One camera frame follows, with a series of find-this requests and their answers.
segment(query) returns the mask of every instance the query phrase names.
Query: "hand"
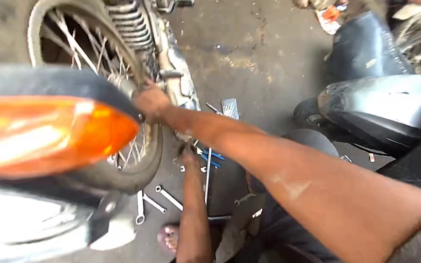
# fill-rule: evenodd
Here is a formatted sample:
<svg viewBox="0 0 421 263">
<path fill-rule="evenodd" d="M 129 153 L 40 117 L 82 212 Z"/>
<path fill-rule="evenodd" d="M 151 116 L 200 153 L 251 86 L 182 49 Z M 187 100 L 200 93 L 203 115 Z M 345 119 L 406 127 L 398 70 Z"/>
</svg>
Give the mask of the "hand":
<svg viewBox="0 0 421 263">
<path fill-rule="evenodd" d="M 199 159 L 191 151 L 188 145 L 186 145 L 180 155 L 180 161 L 183 163 L 185 168 L 194 166 L 199 169 Z"/>
<path fill-rule="evenodd" d="M 153 81 L 146 79 L 145 82 L 149 88 L 139 94 L 133 94 L 134 105 L 145 115 L 148 122 L 161 122 L 163 113 L 173 105 L 168 96 Z"/>
</svg>

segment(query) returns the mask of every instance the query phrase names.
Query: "open-end wrench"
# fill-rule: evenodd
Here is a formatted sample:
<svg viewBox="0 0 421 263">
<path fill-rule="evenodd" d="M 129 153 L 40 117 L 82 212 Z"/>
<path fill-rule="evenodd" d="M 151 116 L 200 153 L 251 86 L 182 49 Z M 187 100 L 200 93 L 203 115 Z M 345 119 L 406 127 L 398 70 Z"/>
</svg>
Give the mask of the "open-end wrench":
<svg viewBox="0 0 421 263">
<path fill-rule="evenodd" d="M 161 207 L 154 200 L 150 199 L 146 194 L 144 194 L 144 201 L 148 202 L 149 204 L 151 204 L 153 207 L 157 208 L 162 213 L 165 213 L 167 211 L 166 208 Z"/>
<path fill-rule="evenodd" d="M 256 196 L 255 194 L 249 193 L 249 194 L 245 195 L 243 198 L 235 200 L 235 204 L 237 204 L 237 206 L 239 206 L 242 203 L 242 201 L 246 201 L 246 200 L 248 200 L 248 198 L 255 197 L 255 196 Z"/>
<path fill-rule="evenodd" d="M 137 192 L 137 217 L 136 217 L 136 224 L 140 225 L 144 223 L 145 216 L 144 216 L 144 201 L 143 201 L 143 195 L 142 190 Z"/>
<path fill-rule="evenodd" d="M 213 109 L 215 111 L 215 113 L 217 113 L 217 115 L 224 115 L 222 112 L 217 110 L 217 108 L 214 107 L 213 105 L 211 105 L 210 103 L 206 103 L 206 105 L 209 106 L 209 108 Z"/>
<path fill-rule="evenodd" d="M 174 199 L 173 196 L 171 196 L 169 193 L 167 193 L 167 191 L 165 191 L 160 185 L 157 185 L 155 187 L 155 191 L 157 193 L 161 193 L 163 196 L 165 196 L 166 199 L 168 199 L 170 202 L 172 202 L 172 204 L 174 204 L 176 207 L 178 207 L 178 209 L 183 211 L 183 205 L 180 204 L 179 201 Z"/>
</svg>

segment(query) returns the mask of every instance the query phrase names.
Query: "combination wrench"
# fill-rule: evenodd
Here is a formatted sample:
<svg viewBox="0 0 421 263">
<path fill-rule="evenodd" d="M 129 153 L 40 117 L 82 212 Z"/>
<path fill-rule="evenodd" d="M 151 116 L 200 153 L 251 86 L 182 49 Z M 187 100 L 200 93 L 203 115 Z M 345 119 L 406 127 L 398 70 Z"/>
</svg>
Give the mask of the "combination wrench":
<svg viewBox="0 0 421 263">
<path fill-rule="evenodd" d="M 144 201 L 151 204 L 153 207 L 157 208 L 160 212 L 165 213 L 167 211 L 166 208 L 161 207 L 159 204 L 157 204 L 154 200 L 150 199 L 146 194 L 143 196 Z"/>
<path fill-rule="evenodd" d="M 136 224 L 140 225 L 144 223 L 145 221 L 145 215 L 144 215 L 144 201 L 143 201 L 143 195 L 142 190 L 137 192 L 137 217 L 136 217 Z"/>
<path fill-rule="evenodd" d="M 165 191 L 160 185 L 157 185 L 155 187 L 155 191 L 157 193 L 161 193 L 163 196 L 165 196 L 166 199 L 168 199 L 170 202 L 172 202 L 172 204 L 174 204 L 176 207 L 178 207 L 178 209 L 183 211 L 183 205 L 180 204 L 179 201 L 174 199 L 173 196 L 171 196 L 169 193 L 167 193 L 167 191 Z"/>
<path fill-rule="evenodd" d="M 243 201 L 246 201 L 246 200 L 248 200 L 248 198 L 255 197 L 255 196 L 256 196 L 255 194 L 249 193 L 249 194 L 245 195 L 243 198 L 235 200 L 235 204 L 237 204 L 237 206 L 240 206 L 240 204 Z"/>
</svg>

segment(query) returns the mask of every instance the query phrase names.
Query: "wrench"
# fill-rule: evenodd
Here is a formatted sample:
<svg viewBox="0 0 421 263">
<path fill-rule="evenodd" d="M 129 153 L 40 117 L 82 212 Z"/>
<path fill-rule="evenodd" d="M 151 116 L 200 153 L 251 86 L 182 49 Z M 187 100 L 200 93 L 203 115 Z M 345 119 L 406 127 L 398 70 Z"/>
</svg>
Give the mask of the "wrench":
<svg viewBox="0 0 421 263">
<path fill-rule="evenodd" d="M 219 110 L 217 110 L 213 105 L 211 105 L 210 103 L 206 103 L 207 106 L 209 106 L 209 108 L 213 109 L 215 111 L 215 113 L 217 113 L 217 115 L 224 115 L 222 112 L 220 112 Z"/>
<path fill-rule="evenodd" d="M 162 213 L 165 213 L 167 211 L 166 208 L 161 207 L 154 200 L 150 199 L 146 194 L 144 194 L 144 201 L 148 202 L 149 204 L 151 204 L 153 207 L 157 208 Z"/>
<path fill-rule="evenodd" d="M 144 201 L 143 201 L 143 195 L 142 190 L 137 192 L 137 217 L 136 217 L 136 224 L 140 225 L 144 223 L 145 216 L 144 216 Z"/>
<path fill-rule="evenodd" d="M 248 200 L 248 198 L 255 197 L 255 196 L 256 196 L 255 194 L 249 193 L 249 194 L 245 195 L 242 199 L 235 200 L 235 204 L 237 204 L 237 206 L 239 206 L 242 203 L 242 201 L 246 201 L 246 200 Z"/>
<path fill-rule="evenodd" d="M 183 211 L 183 205 L 180 204 L 179 201 L 174 199 L 173 196 L 171 196 L 169 193 L 167 193 L 167 191 L 165 191 L 160 185 L 157 185 L 155 187 L 155 191 L 157 193 L 161 193 L 163 196 L 165 196 L 166 199 L 168 199 L 170 202 L 172 202 L 172 204 L 174 204 L 176 207 L 178 207 L 178 209 Z"/>
<path fill-rule="evenodd" d="M 207 198 L 209 196 L 209 172 L 211 171 L 211 157 L 212 157 L 212 148 L 209 148 L 209 153 L 207 154 L 207 168 L 206 168 L 206 190 L 204 196 L 204 202 L 207 207 Z"/>
</svg>

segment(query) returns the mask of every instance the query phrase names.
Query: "orange turn signal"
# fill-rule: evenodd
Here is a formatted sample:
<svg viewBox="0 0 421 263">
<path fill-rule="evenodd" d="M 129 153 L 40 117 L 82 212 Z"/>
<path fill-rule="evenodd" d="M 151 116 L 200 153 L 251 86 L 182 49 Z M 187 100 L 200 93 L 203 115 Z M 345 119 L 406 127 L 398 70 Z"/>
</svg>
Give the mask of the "orange turn signal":
<svg viewBox="0 0 421 263">
<path fill-rule="evenodd" d="M 0 97 L 0 178 L 27 178 L 104 160 L 139 123 L 112 106 L 70 96 Z"/>
</svg>

